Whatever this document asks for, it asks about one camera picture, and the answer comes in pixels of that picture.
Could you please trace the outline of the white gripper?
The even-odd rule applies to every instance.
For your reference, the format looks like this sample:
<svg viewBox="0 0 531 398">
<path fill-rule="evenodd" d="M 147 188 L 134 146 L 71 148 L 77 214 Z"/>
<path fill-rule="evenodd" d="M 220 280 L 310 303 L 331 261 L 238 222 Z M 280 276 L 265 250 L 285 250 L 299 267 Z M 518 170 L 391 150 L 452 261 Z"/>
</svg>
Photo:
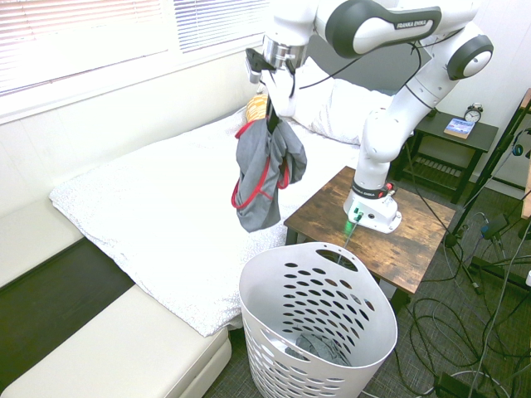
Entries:
<svg viewBox="0 0 531 398">
<path fill-rule="evenodd" d="M 264 84 L 268 91 L 266 104 L 266 121 L 274 132 L 280 117 L 292 117 L 295 114 L 297 85 L 294 76 L 288 70 L 266 70 Z"/>
</svg>

